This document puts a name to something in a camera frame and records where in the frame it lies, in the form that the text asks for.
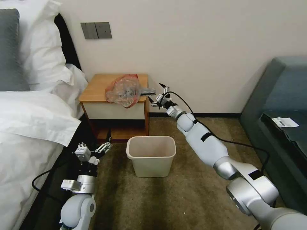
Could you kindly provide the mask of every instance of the wall switch panel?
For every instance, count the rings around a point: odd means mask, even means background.
[[[85,39],[98,39],[94,22],[81,23]]]
[[[112,38],[109,22],[95,22],[98,38]]]

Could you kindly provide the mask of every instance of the gray pillow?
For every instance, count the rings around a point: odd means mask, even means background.
[[[0,91],[30,91],[19,63],[19,12],[0,9]]]

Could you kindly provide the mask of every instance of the wooden nightstand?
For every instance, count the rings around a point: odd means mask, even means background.
[[[125,142],[134,136],[148,136],[147,97],[129,109],[106,101],[105,89],[123,74],[96,74],[79,97],[83,111],[99,142],[104,142],[109,128],[113,141]],[[143,87],[148,87],[148,75],[138,74]]]

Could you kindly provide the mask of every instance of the trash can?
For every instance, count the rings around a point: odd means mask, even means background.
[[[137,136],[129,139],[126,153],[137,177],[166,177],[176,145],[169,136]]]

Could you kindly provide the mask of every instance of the plastic bag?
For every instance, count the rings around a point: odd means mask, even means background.
[[[143,88],[136,74],[125,74],[115,79],[105,91],[106,100],[121,104],[125,108],[134,106],[141,95],[155,95],[155,89]]]

